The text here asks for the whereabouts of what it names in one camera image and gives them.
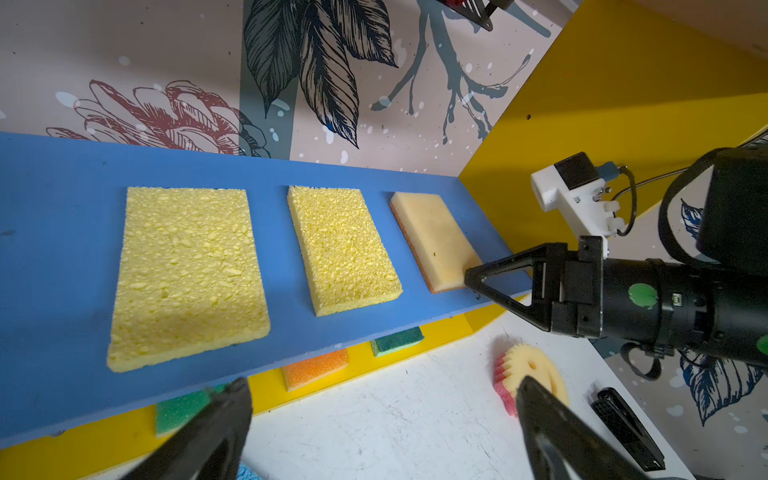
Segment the white tabletop surface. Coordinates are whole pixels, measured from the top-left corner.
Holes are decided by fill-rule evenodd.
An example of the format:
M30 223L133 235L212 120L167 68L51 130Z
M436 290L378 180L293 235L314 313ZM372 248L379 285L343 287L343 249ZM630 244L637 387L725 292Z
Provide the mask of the white tabletop surface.
M694 479L588 340L544 333L511 313L452 345L254 417L242 461L265 480L532 478L520 424L492 388L494 359L519 342L552 358L571 410L634 462L590 407L607 386L624 397L664 454L667 469L651 478ZM133 463L94 478L119 478Z

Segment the large yellow sponge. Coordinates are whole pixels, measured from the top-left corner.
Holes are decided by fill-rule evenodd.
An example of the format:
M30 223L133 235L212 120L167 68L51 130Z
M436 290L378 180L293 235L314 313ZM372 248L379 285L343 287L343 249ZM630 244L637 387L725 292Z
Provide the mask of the large yellow sponge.
M109 368L126 372L269 331L245 190L128 188Z
M288 205L317 316L402 293L360 190L291 187Z

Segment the white paint splatter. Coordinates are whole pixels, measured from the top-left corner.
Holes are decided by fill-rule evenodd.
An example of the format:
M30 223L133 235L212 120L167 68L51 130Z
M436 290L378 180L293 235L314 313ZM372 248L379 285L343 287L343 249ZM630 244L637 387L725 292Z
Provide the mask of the white paint splatter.
M326 143L331 145L333 143L333 132L323 125L323 131L326 132Z
M66 91L57 91L56 100L65 107L74 108L74 103L78 101L78 98Z
M279 98L275 98L272 100L272 105L278 108L282 108L283 110L290 110L290 105L288 105L286 102L280 100Z
M679 417L683 415L683 406L682 405L675 405L674 407L667 408L667 413L672 415L673 417Z
M679 389L685 385L685 378L683 378L683 369L675 370L675 376L670 379L670 385L672 388Z
M402 67L406 62L406 57L408 57L408 51L402 46L402 38L395 40L394 45L392 45L392 50L394 50L395 55L397 55L395 63L398 67Z
M464 97L462 97L462 105L467 105L467 103L469 103L469 100L474 96L475 96L474 91L470 91L469 93L464 95Z

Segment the black strap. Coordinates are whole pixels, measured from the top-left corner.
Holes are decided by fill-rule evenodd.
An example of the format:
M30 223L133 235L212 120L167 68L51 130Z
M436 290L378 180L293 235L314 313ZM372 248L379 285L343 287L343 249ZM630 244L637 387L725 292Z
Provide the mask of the black strap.
M629 365L629 368L632 369L635 375L641 378L644 378L646 380L650 380L651 382L658 380L659 377L661 376L661 361L659 359L654 359L654 364L650 367L650 372L642 373L640 369L632 365L632 362L630 362L629 360L629 352L631 352L634 349L642 349L642 347L632 342L627 342L624 345L622 345L621 358L624 359L627 365Z
M695 180L696 177L704 173L707 168L711 167L714 164L714 159L717 156L717 153L722 150L727 149L716 148L708 154L705 154L702 158L694 162L693 165L688 167L687 170L675 178L672 181L670 187L667 189L667 192L664 194L664 199L661 201L661 205L659 206L659 239L661 239L661 244L664 245L664 248L667 249L667 252L670 254L670 256L672 256L672 258L678 262L708 270L714 268L712 263L696 260L691 255L688 255L688 253L683 250L683 247L681 247L677 242L674 233L672 233L672 228L670 227L667 210L669 209L670 202L675 197L675 195L680 193L690 182Z

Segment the green sponge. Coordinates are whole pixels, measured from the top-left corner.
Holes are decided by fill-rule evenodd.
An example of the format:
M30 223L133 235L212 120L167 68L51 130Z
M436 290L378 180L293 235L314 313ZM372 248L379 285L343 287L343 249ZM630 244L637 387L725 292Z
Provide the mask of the green sponge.
M422 329L417 326L392 335L383 336L380 339L371 340L374 356L384 356L407 349L424 340Z
M225 386L227 385L219 385L210 390L222 393ZM161 437L180 429L209 403L208 391L190 393L158 403L154 413L154 434Z

